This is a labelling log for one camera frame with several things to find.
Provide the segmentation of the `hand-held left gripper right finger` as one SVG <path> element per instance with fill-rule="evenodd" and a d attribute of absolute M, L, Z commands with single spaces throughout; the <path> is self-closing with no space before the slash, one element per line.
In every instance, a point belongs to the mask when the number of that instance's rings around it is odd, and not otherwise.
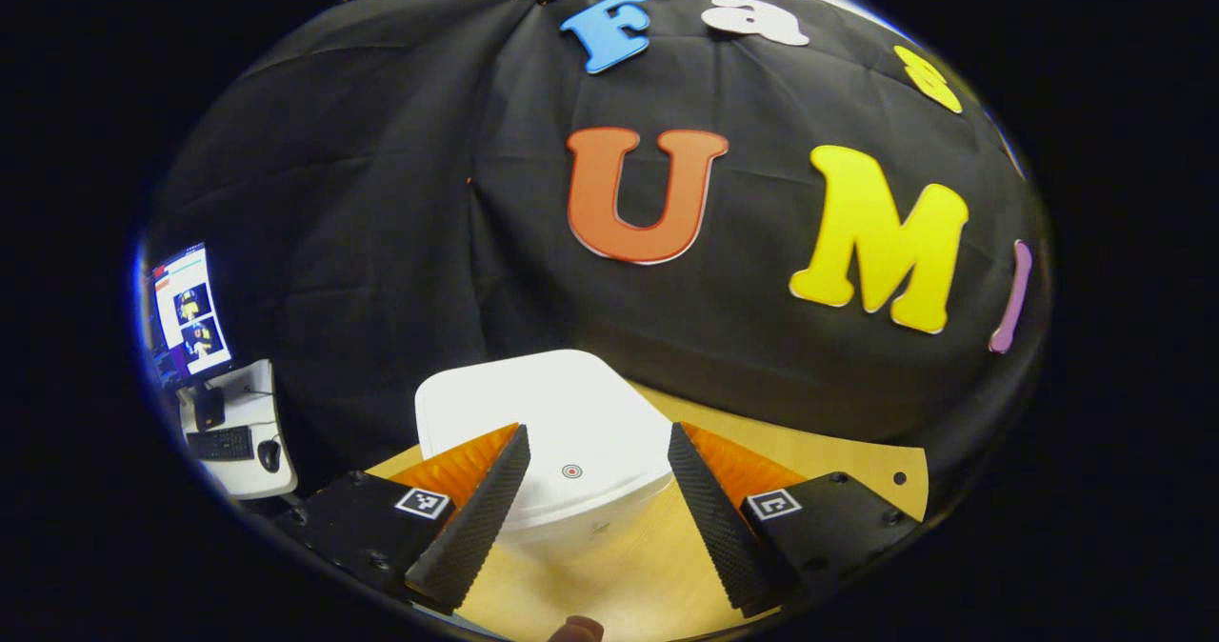
<path fill-rule="evenodd" d="M 691 422 L 673 425 L 668 460 L 744 616 L 829 598 L 920 524 L 853 473 L 805 478 Z"/>

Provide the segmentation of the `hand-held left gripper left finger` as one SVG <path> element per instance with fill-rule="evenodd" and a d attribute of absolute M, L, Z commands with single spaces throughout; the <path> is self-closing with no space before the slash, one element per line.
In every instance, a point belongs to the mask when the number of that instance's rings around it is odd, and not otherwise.
<path fill-rule="evenodd" d="M 379 478 L 350 471 L 277 527 L 393 599 L 450 614 L 506 520 L 530 467 L 527 426 L 512 424 Z"/>

